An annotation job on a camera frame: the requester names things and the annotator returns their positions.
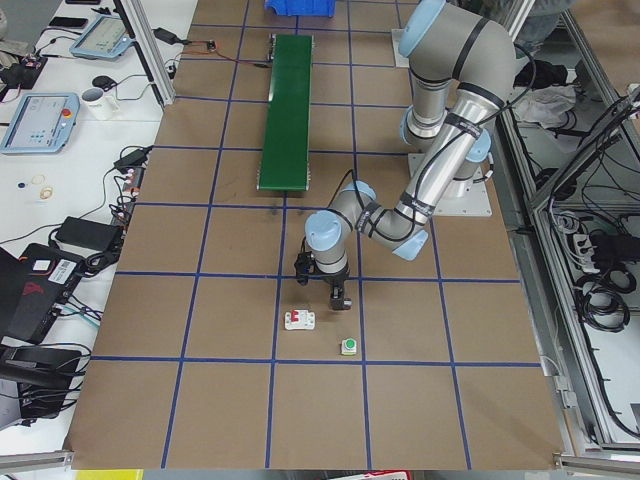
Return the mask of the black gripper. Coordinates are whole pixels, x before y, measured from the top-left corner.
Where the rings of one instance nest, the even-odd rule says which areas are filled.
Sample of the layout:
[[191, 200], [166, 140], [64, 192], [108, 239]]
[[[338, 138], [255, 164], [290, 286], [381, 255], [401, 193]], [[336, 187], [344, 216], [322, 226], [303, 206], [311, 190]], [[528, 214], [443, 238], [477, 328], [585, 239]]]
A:
[[342, 310], [350, 310], [352, 308], [352, 300], [346, 297], [345, 290], [345, 282], [349, 277], [348, 268], [342, 268], [334, 273], [327, 273], [318, 270], [316, 272], [316, 276], [321, 278], [330, 287], [329, 306], [331, 310], [340, 310], [340, 300]]

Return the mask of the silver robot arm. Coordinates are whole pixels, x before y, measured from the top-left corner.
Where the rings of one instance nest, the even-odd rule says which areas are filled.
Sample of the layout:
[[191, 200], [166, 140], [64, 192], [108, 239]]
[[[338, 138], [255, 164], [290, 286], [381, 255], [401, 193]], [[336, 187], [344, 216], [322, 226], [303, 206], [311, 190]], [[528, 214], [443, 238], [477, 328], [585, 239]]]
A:
[[515, 45], [493, 20], [445, 1], [422, 1], [408, 20], [398, 51], [409, 61], [412, 103], [401, 123], [407, 143], [424, 157], [397, 205], [382, 207], [374, 190], [352, 180], [326, 209], [305, 223], [305, 245], [295, 262], [296, 279], [317, 275], [330, 287], [329, 305], [352, 302], [346, 241], [354, 231], [411, 261], [427, 242], [426, 225], [489, 122], [506, 105], [516, 75]]

